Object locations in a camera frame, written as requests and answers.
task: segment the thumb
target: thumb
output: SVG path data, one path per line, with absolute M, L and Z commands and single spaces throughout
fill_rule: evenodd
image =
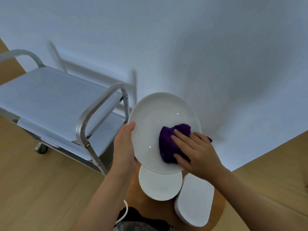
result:
M 182 156 L 180 156 L 179 154 L 174 154 L 173 155 L 174 158 L 176 159 L 177 163 L 182 166 L 184 169 L 186 169 L 187 171 L 191 171 L 192 169 L 192 166 L 191 164 L 186 160 L 184 159 Z

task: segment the left hand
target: left hand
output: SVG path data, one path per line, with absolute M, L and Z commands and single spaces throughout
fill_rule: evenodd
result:
M 122 126 L 113 141 L 112 168 L 124 175 L 133 175 L 137 168 L 132 143 L 132 131 L 135 125 L 135 122 L 130 122 Z

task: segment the caster wheel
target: caster wheel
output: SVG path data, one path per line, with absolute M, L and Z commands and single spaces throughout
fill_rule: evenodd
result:
M 48 151 L 48 146 L 41 144 L 41 146 L 36 150 L 38 154 L 45 154 Z

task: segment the floor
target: floor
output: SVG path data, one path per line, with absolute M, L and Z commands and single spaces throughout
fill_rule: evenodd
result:
M 0 52 L 5 50 L 0 40 Z M 0 71 L 0 84 L 24 73 L 16 60 L 0 63 Z M 103 176 L 56 151 L 33 152 L 36 141 L 2 116 L 0 129 L 0 230 L 68 230 Z M 234 173 L 308 227 L 307 153 L 305 132 Z M 248 228 L 226 203 L 213 230 Z

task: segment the right hand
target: right hand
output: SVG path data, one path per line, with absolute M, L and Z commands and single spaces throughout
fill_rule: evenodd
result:
M 227 169 L 221 164 L 220 159 L 209 139 L 198 132 L 183 135 L 178 130 L 171 139 L 187 155 L 190 163 L 178 154 L 174 154 L 179 165 L 193 175 L 207 180 L 211 184 L 215 182 Z

